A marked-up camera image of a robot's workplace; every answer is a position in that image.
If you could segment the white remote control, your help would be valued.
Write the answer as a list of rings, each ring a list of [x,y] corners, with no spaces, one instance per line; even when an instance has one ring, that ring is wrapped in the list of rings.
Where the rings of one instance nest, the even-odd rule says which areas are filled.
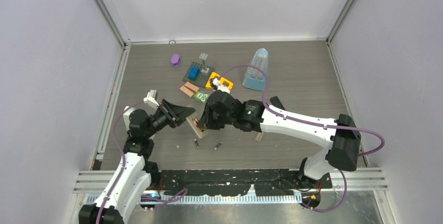
[[[207,131],[205,130],[204,132],[200,132],[200,131],[198,130],[198,128],[194,125],[194,122],[193,122],[194,119],[197,119],[197,120],[198,120],[198,118],[197,118],[197,117],[194,117],[194,116],[190,116],[190,117],[187,117],[187,118],[186,118],[187,122],[188,122],[189,125],[191,126],[191,129],[194,131],[194,133],[196,134],[196,136],[197,136],[199,139],[202,139],[202,138],[204,138],[204,137],[207,135]]]

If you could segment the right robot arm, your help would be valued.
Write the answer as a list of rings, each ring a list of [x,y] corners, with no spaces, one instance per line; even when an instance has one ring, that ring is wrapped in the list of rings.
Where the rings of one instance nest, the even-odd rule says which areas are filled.
[[[361,134],[354,129],[353,119],[345,114],[338,119],[310,117],[258,100],[241,102],[217,90],[208,97],[197,125],[211,130],[232,125],[244,132],[278,133],[321,146],[321,151],[303,159],[300,165],[298,181],[307,188],[334,169],[357,169]]]

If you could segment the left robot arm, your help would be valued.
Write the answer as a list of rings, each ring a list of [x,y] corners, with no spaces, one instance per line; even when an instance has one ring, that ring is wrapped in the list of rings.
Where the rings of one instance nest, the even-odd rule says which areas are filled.
[[[124,109],[120,117],[125,123],[127,139],[124,146],[119,146],[118,167],[99,197],[80,209],[78,223],[127,223],[142,193],[159,185],[158,165],[149,160],[154,136],[166,126],[182,125],[195,108],[165,99],[156,102],[154,108],[156,111],[151,115],[137,105]]]

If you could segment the beige battery compartment cover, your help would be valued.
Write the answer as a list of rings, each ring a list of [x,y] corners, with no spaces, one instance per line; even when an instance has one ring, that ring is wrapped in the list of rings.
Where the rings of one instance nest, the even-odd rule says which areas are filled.
[[[260,142],[260,141],[262,140],[263,135],[264,135],[263,132],[261,132],[261,133],[257,133],[257,135],[256,135],[256,137],[255,137],[255,140],[256,140],[257,142]]]

